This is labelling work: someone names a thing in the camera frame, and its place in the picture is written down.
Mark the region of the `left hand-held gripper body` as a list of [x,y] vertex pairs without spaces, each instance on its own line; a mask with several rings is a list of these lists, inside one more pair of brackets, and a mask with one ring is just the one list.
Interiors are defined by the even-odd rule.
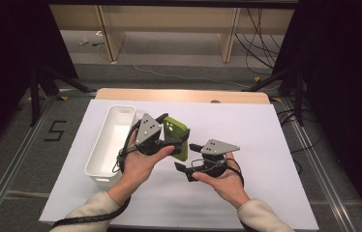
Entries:
[[146,156],[152,156],[167,146],[173,146],[170,142],[160,139],[162,125],[148,113],[144,113],[139,120],[135,145]]

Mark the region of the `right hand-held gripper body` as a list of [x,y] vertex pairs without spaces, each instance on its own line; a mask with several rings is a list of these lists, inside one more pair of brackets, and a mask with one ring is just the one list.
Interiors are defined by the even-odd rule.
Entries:
[[201,159],[191,162],[196,172],[219,177],[227,170],[226,153],[239,151],[240,147],[216,139],[209,139],[202,145]]

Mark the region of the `green cartoon phone case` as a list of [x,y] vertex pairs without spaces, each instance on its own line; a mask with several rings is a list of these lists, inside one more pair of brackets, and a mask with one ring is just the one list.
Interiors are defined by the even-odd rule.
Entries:
[[172,117],[164,118],[165,142],[175,143],[176,149],[172,155],[181,161],[188,158],[188,138],[190,130],[181,122]]

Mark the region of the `white plastic bin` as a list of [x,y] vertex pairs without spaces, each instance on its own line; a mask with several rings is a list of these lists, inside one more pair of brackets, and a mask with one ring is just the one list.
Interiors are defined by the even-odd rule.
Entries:
[[84,168],[84,173],[99,187],[109,189],[120,178],[117,157],[135,121],[133,106],[113,105],[107,110]]

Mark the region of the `person's left hand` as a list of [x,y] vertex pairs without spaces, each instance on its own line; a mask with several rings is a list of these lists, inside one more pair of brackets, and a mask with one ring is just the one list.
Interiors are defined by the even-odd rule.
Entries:
[[138,187],[148,180],[154,166],[169,156],[174,150],[172,145],[165,146],[157,153],[147,156],[139,150],[130,152],[124,160],[124,172],[120,182],[124,183],[125,190],[135,192]]

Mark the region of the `person's right hand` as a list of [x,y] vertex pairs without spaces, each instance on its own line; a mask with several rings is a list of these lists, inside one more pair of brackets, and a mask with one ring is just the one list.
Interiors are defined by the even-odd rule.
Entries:
[[214,178],[202,172],[195,172],[193,177],[212,187],[221,198],[235,209],[239,209],[250,200],[250,197],[244,189],[240,167],[235,161],[233,153],[226,153],[226,162],[228,169],[220,177]]

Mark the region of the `black metal stand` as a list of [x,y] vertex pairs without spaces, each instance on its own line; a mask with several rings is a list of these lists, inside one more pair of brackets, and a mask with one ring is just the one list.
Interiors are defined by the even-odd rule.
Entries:
[[41,107],[39,99],[39,88],[42,88],[47,96],[55,97],[60,93],[59,88],[56,86],[54,80],[60,79],[64,83],[76,88],[83,93],[96,93],[97,90],[89,88],[77,80],[70,78],[52,68],[38,66],[31,72],[30,78],[30,97],[32,105],[32,121],[31,127],[35,126],[41,117]]
[[302,119],[302,100],[303,100],[303,73],[297,69],[286,68],[280,72],[272,74],[265,80],[260,81],[255,86],[243,89],[243,92],[257,92],[261,88],[269,85],[274,81],[281,80],[282,83],[279,87],[279,94],[281,96],[288,96],[291,91],[295,93],[295,106],[294,117],[298,124],[303,127]]

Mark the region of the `wooden bench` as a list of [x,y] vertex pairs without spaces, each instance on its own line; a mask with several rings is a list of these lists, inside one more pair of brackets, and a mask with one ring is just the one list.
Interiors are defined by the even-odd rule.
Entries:
[[283,35],[293,15],[292,10],[263,8],[55,4],[49,8],[61,30],[101,31],[110,61],[118,59],[128,32],[178,32],[216,34],[227,63],[235,34]]

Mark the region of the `black metal crossbar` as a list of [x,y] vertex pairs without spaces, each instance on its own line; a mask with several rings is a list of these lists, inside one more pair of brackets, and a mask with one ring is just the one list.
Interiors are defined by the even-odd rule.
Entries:
[[301,0],[45,0],[48,4],[295,9]]

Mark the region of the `black curtain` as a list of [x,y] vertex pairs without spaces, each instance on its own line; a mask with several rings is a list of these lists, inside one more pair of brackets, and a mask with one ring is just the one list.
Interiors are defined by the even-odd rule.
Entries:
[[362,0],[298,0],[276,68],[305,75],[313,109],[362,198]]
[[0,131],[38,68],[77,77],[48,1],[0,0]]

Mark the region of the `metal floor rail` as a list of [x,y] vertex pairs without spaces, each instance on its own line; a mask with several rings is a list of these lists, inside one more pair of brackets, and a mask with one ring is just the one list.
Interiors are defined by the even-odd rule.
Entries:
[[292,116],[294,105],[290,99],[283,99],[284,113],[280,121],[289,144],[290,153],[298,175],[307,193],[310,205],[317,219],[318,232],[357,232],[347,205],[336,189],[341,180],[336,170],[332,173],[335,162],[322,158],[317,146],[323,144],[322,134],[311,138],[305,126],[301,127]]
[[55,101],[55,97],[47,97],[43,101],[42,105],[39,107],[38,118],[34,119],[32,124],[29,125],[27,133],[24,134],[23,140],[20,142],[16,152],[12,156],[12,160],[6,166],[5,172],[0,178],[0,205],[2,204],[7,194],[7,191],[12,185],[16,174],[22,166],[22,163],[24,162],[27,153],[29,152],[35,138],[37,137],[38,131],[42,127],[46,114],[55,103]]

